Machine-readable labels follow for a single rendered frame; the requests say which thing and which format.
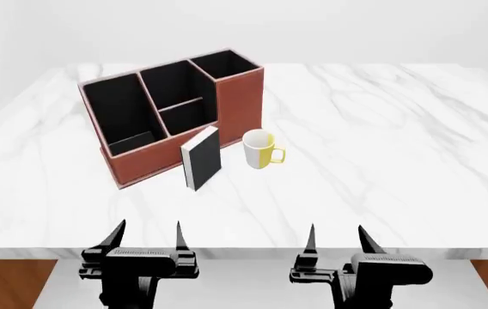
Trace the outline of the brown leather desk caddy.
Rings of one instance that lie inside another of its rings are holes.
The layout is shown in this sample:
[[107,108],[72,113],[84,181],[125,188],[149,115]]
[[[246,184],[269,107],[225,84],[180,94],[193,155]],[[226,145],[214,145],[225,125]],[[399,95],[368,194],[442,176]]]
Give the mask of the brown leather desk caddy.
[[264,68],[231,49],[78,84],[120,188],[181,164],[180,146],[209,125],[220,146],[262,125]]

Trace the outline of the white and yellow mug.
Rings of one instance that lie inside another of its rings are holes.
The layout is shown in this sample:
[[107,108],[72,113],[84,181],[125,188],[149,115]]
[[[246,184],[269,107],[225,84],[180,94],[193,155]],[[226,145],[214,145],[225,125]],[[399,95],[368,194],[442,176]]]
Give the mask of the white and yellow mug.
[[[254,169],[263,169],[271,163],[282,164],[285,161],[284,148],[275,146],[275,138],[272,133],[263,129],[249,130],[242,136],[242,144],[245,151],[247,164]],[[281,158],[274,159],[273,151],[280,151]]]

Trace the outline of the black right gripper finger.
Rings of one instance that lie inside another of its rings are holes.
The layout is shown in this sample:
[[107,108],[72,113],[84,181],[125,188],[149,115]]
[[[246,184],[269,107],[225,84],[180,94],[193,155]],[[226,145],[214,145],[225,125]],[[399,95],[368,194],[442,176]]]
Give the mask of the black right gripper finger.
[[368,234],[363,226],[358,226],[358,236],[364,254],[387,254],[385,249],[379,246]]
[[304,251],[296,257],[297,270],[312,270],[316,267],[318,262],[318,252],[315,243],[315,228],[314,224],[309,229],[308,242]]

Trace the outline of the black hardcover book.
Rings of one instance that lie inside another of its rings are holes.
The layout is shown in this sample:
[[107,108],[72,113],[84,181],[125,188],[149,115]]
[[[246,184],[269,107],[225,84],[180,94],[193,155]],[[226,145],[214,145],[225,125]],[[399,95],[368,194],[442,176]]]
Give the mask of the black hardcover book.
[[213,125],[180,146],[186,186],[199,190],[221,168],[219,130]]

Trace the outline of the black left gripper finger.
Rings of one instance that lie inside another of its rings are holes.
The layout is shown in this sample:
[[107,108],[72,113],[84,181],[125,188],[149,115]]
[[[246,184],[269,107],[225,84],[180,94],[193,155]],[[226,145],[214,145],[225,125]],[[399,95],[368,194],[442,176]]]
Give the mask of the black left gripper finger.
[[124,236],[125,226],[126,220],[123,220],[100,244],[84,249],[82,251],[83,261],[99,263],[112,249],[118,248]]
[[180,222],[177,221],[176,225],[176,247],[175,247],[177,259],[195,259],[196,253],[191,251],[184,239]]

